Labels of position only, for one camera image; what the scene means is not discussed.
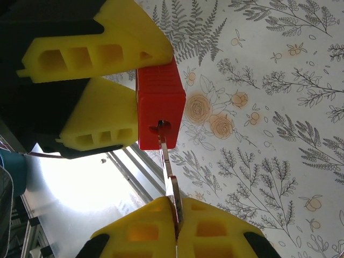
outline teal object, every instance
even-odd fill
[[[10,173],[13,180],[13,197],[25,192],[27,165],[23,155],[0,149],[0,165]]]

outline wallpaper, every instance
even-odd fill
[[[344,1],[138,3],[187,92],[170,151],[181,189],[260,228],[282,257],[339,258]],[[133,87],[135,73],[110,77]]]

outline yellow foam pad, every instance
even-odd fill
[[[90,149],[123,145],[138,139],[136,93],[102,77],[91,78],[57,142]]]
[[[110,236],[100,258],[175,258],[176,242],[168,197],[160,197],[95,232]]]
[[[243,235],[254,232],[264,236],[258,228],[195,199],[183,198],[182,202],[184,223],[178,237],[178,258],[258,258]]]
[[[94,20],[102,34],[36,38],[27,49],[19,77],[33,83],[90,78],[165,65],[173,48],[134,0],[107,0]]]

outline metal clip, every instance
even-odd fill
[[[171,200],[171,205],[174,210],[173,219],[175,223],[176,239],[178,239],[179,232],[181,230],[181,225],[183,222],[183,206],[182,199],[179,191],[178,181],[176,176],[172,173],[172,167],[170,159],[168,156],[168,148],[166,143],[165,132],[167,130],[164,126],[164,122],[160,121],[157,127],[158,139],[160,146],[160,154],[163,166],[163,176],[166,186],[166,196]]]

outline red block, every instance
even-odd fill
[[[166,132],[167,147],[169,149],[176,147],[186,95],[175,59],[164,66],[138,69],[136,96],[140,149],[145,151],[159,149],[157,138],[159,121],[169,123],[170,128]]]

